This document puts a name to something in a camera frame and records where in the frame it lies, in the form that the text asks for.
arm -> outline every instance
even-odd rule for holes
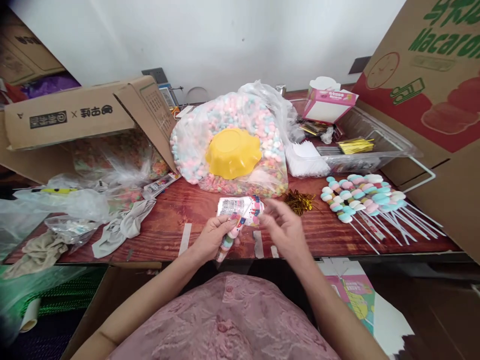
[[[125,300],[72,360],[106,359],[140,325],[173,300],[197,270],[215,257],[222,237],[235,227],[235,222],[228,219],[227,215],[209,219],[193,246]]]
[[[343,360],[388,359],[315,263],[300,217],[284,202],[267,199],[265,203],[267,208],[260,221],[305,289],[325,340]]]

wooden table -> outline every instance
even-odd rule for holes
[[[302,216],[305,237],[314,257],[351,257],[375,255],[375,252],[349,224],[343,224],[329,209],[328,205],[320,200],[319,194],[327,185],[324,178],[297,179],[289,177],[289,188],[297,189],[301,193],[317,194],[318,199],[314,209]],[[193,244],[206,221],[214,217],[217,212],[219,193],[200,190],[197,185],[187,183],[183,178],[173,183],[164,193],[157,197],[157,203],[151,213],[141,223],[141,233],[133,239],[127,239],[111,255],[101,259],[93,256],[91,245],[96,242],[102,233],[101,228],[90,239],[89,243],[79,248],[73,254],[65,253],[58,261],[59,264],[73,263],[109,263],[126,262],[165,262],[176,259],[179,255],[180,243],[184,225],[192,224],[189,244]],[[29,237],[38,236],[45,232],[44,225],[39,226]],[[228,259],[254,259],[255,241],[252,227],[245,227],[240,234],[240,246],[234,246],[228,254]],[[268,232],[260,227],[263,253],[265,258],[272,257],[272,240]],[[382,244],[375,244],[380,254],[419,254],[461,252],[462,250],[448,237],[426,240],[416,237],[418,242],[410,246],[400,246],[388,236]],[[13,264],[23,255],[21,246],[18,247],[5,261]]]

green mesh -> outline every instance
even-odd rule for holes
[[[37,298],[41,298],[38,310],[39,317],[70,310],[86,309],[92,301],[106,270],[106,268],[98,268],[50,290],[30,294],[23,304],[21,316],[25,315],[30,302]]]

person's right hand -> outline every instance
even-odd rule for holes
[[[300,216],[282,201],[264,199],[263,202],[266,208],[260,215],[260,223],[267,228],[273,243],[285,259],[296,262],[311,258]]]

pink lace dress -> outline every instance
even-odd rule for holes
[[[169,302],[109,358],[339,359],[274,284],[231,272]]]

